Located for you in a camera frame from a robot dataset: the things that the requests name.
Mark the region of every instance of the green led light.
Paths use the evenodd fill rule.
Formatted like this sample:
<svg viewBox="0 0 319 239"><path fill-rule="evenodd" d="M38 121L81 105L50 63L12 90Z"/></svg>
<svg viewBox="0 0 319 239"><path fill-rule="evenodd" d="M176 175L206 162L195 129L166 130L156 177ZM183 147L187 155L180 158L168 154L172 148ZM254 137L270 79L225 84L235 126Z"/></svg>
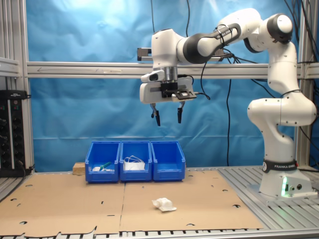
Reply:
<svg viewBox="0 0 319 239"><path fill-rule="evenodd" d="M281 190L281 196L285 195L286 184L287 184L287 177L284 177L284 179L283 179L283 187L282 187L282 190Z"/></svg>

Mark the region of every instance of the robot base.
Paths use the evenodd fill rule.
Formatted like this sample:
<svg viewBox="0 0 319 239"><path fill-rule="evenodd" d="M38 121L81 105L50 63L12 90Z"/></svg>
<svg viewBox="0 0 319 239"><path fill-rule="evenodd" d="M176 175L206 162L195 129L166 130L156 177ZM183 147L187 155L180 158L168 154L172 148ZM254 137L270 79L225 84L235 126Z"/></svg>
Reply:
<svg viewBox="0 0 319 239"><path fill-rule="evenodd" d="M310 179L299 170L272 170L264 173L260 185L251 185L247 189L267 206L274 202L318 197Z"/></svg>

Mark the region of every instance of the black cable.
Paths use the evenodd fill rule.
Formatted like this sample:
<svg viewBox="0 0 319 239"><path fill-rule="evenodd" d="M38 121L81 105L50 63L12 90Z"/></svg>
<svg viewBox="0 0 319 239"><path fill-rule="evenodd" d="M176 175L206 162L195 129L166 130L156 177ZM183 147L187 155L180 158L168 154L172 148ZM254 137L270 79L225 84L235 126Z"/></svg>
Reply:
<svg viewBox="0 0 319 239"><path fill-rule="evenodd" d="M255 61L246 60L246 59L240 58L240 57L238 57L238 56L235 56L235 58L237 58L237 59L239 59L239 60L242 60L242 61L247 61L247 62L251 62L251 63L254 63L254 64L258 64L258 63L255 62Z"/></svg>
<svg viewBox="0 0 319 239"><path fill-rule="evenodd" d="M177 77L181 78L181 77L187 77L187 76L191 77L191 79L192 79L192 83L191 84L194 84L194 77L192 77L191 75L178 75Z"/></svg>
<svg viewBox="0 0 319 239"><path fill-rule="evenodd" d="M228 104L228 99L229 99L229 94L230 94L230 89L231 89L231 79L229 79L229 88L228 88L228 94L227 94L227 99L226 99L226 105L227 105L227 111L228 111L228 132L227 132L227 166L229 166L229 133L230 133L230 110L229 110L229 104Z"/></svg>
<svg viewBox="0 0 319 239"><path fill-rule="evenodd" d="M307 14L306 14L305 5L304 5L303 1L301 1L301 8L302 8L303 13L304 13L305 24L306 24L306 29L307 29L307 32L308 32L308 36L309 36L310 40L312 41L311 47L312 47L312 51L313 51L313 54L314 54L314 58L315 58L316 61L318 61L316 53L315 53L315 50L314 50L314 45L316 47L316 52L317 52L318 55L319 55L319 51L318 51L318 48L317 48L316 41L314 40L314 36L312 34L312 31L311 31L311 29L309 27L309 22L307 20Z"/></svg>
<svg viewBox="0 0 319 239"><path fill-rule="evenodd" d="M301 92L301 90L300 90L300 89L297 89L297 90L288 91L288 92L286 92L286 93L283 93L283 94L280 96L280 98L282 98L284 95L286 95L286 94L288 94L288 93L291 93L291 92Z"/></svg>
<svg viewBox="0 0 319 239"><path fill-rule="evenodd" d="M201 72L201 75L200 75L200 86L201 86L201 90L203 91L203 93L205 94L206 98L210 101L210 97L206 94L205 90L204 90L204 87L203 87L203 73L204 73L204 69L205 69L205 66L207 64L208 61L206 61L204 67L203 67L203 70Z"/></svg>
<svg viewBox="0 0 319 239"><path fill-rule="evenodd" d="M304 172L319 173L319 171L310 170L310 169L299 169L299 170L300 170L300 171L304 171Z"/></svg>
<svg viewBox="0 0 319 239"><path fill-rule="evenodd" d="M313 161L315 162L314 166L317 166L319 168L319 163L317 162L317 160L315 159L315 157L313 157L312 155L309 155L310 158L313 159Z"/></svg>
<svg viewBox="0 0 319 239"><path fill-rule="evenodd" d="M189 8L188 0L187 0L187 6L188 6L188 20L187 20L187 26L186 26L186 37L188 37L188 25L189 25L189 18L190 18L190 8Z"/></svg>
<svg viewBox="0 0 319 239"><path fill-rule="evenodd" d="M287 7L288 7L288 9L289 9L289 11L291 13L291 16L293 17L294 25L295 25L295 35L296 35L297 42L299 43L299 36L298 36L298 32L297 32L298 28L297 28L297 23L296 23L296 20L295 20L295 16L294 16L293 11L291 10L290 6L288 5L287 1L286 0L284 0L284 1L285 1L286 5L287 5Z"/></svg>
<svg viewBox="0 0 319 239"><path fill-rule="evenodd" d="M7 195L5 195L2 199L0 199L0 203L1 203L4 199L6 199L8 196L10 196L10 195L22 184L22 182L25 180L25 169L24 169L24 166L21 165L20 163L17 163L17 165L19 165L19 166L23 169L23 177L22 177L22 179L20 180L20 182L19 182L14 188L12 188L12 190L11 190Z"/></svg>
<svg viewBox="0 0 319 239"><path fill-rule="evenodd" d="M273 94L271 94L267 89L266 89L266 87L264 87L262 84L259 84L257 81L255 81L254 79L251 79L253 82L255 82L257 85L260 85L262 88L264 88L265 89L265 91L267 91L267 93L269 94L269 95L271 95L271 97L272 98L276 98L276 97L274 97L273 96Z"/></svg>
<svg viewBox="0 0 319 239"><path fill-rule="evenodd" d="M260 82L267 82L268 80L266 79L254 79L255 81L260 81Z"/></svg>
<svg viewBox="0 0 319 239"><path fill-rule="evenodd" d="M152 8L152 23L153 23L153 32L155 33L155 27L154 27L154 12L153 12L153 0L151 0L151 8Z"/></svg>
<svg viewBox="0 0 319 239"><path fill-rule="evenodd" d="M241 64L241 62L239 61L239 59L240 59L240 60L243 60L243 61L249 61L249 60L246 60L246 59L243 59L243 58L240 58L240 57L235 56L235 55L234 55L230 50L228 50L228 49L223 48L223 50L226 50L226 51L228 51L230 54L232 54L233 57L234 57L235 62L238 63L238 64ZM257 79L251 79L251 80L252 80L254 83L256 83L257 85L259 85L259 86L261 86L262 88L264 88L264 90L265 90L269 95L271 95L272 98L275 98L275 97L273 96L273 94L271 94L271 93L266 89L266 87L264 87L263 85L261 85L261 84L259 84L258 82L256 82ZM260 82L267 82L267 80L264 80L264 79L260 79L260 80L258 80L258 81L260 81Z"/></svg>
<svg viewBox="0 0 319 239"><path fill-rule="evenodd" d="M303 64L303 63L316 63L316 61L301 61L301 62L297 62L297 64Z"/></svg>
<svg viewBox="0 0 319 239"><path fill-rule="evenodd" d="M311 141L311 139L308 137L308 135L306 135L304 130L300 126L299 126L299 128L302 131L302 133L305 135L305 137L309 140L309 142L313 145L313 147L315 147L315 149L319 151L319 148Z"/></svg>

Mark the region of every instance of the cardboard sheet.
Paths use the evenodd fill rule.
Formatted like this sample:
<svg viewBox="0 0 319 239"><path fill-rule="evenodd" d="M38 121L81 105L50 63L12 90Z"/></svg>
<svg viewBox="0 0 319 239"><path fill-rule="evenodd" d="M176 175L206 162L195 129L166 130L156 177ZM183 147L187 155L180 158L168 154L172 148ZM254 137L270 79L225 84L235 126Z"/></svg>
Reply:
<svg viewBox="0 0 319 239"><path fill-rule="evenodd" d="M156 209L151 200L163 197L177 210L162 213ZM126 184L121 231L262 227L217 171L187 172L183 182Z"/></svg>
<svg viewBox="0 0 319 239"><path fill-rule="evenodd" d="M85 176L33 175L0 203L0 235L48 237L118 233L124 184L86 184Z"/></svg>
<svg viewBox="0 0 319 239"><path fill-rule="evenodd" d="M152 200L161 197L177 210L156 209ZM183 182L127 184L39 174L0 203L0 236L256 228L258 219L217 171L187 172Z"/></svg>

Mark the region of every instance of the green object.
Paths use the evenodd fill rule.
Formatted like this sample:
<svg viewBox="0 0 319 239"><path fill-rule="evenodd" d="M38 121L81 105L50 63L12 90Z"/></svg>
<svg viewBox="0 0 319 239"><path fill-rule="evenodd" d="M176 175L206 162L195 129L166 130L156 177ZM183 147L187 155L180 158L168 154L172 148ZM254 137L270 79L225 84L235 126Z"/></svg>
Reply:
<svg viewBox="0 0 319 239"><path fill-rule="evenodd" d="M106 168L107 166L111 165L112 163L111 162L107 162L106 164L102 165L100 167L100 170L102 170L103 168Z"/></svg>

